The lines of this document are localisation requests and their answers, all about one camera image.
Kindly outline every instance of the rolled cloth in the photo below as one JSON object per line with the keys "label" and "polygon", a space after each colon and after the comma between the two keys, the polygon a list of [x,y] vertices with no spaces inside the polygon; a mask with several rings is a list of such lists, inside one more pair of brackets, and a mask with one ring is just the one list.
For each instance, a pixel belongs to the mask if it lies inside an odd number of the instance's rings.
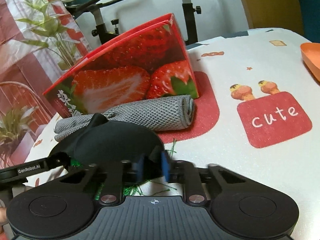
{"label": "rolled cloth", "polygon": [[[193,120],[195,104],[190,95],[136,101],[110,108],[103,113],[109,120],[143,125],[153,131],[181,130]],[[57,122],[55,140],[60,142],[88,125],[93,114],[73,116]]]}

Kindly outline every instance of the yellow wooden panel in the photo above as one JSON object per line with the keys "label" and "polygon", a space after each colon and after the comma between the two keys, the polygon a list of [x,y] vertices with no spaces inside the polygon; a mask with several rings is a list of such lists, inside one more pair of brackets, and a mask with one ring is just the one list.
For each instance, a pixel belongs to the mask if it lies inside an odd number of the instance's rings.
{"label": "yellow wooden panel", "polygon": [[249,28],[279,27],[303,35],[299,0],[242,0]]}

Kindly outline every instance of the cardboard box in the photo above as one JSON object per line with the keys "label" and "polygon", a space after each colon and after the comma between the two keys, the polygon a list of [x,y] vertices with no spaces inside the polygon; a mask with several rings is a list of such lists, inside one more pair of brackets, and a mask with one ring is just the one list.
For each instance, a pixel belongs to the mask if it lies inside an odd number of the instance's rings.
{"label": "cardboard box", "polygon": [[183,94],[199,96],[173,14],[144,23],[103,44],[44,92],[63,118]]}

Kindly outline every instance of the orange tray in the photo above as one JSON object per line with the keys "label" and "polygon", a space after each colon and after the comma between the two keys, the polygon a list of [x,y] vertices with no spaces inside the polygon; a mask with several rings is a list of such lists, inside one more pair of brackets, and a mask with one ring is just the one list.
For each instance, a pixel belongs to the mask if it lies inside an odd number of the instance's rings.
{"label": "orange tray", "polygon": [[300,46],[303,61],[320,81],[320,43],[303,43]]}

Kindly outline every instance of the strawberry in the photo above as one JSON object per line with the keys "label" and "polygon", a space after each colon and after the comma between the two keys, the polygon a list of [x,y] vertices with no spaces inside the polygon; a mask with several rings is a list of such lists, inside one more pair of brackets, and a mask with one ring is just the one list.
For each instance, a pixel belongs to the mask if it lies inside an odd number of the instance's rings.
{"label": "strawberry", "polygon": [[136,65],[148,71],[159,67],[171,45],[170,29],[159,27],[132,38],[104,55],[113,66]]}
{"label": "strawberry", "polygon": [[142,100],[149,85],[148,72],[135,66],[80,71],[72,81],[74,94],[82,100],[89,114]]}
{"label": "strawberry", "polygon": [[197,98],[198,92],[191,76],[186,60],[163,65],[151,76],[147,99],[176,95]]}

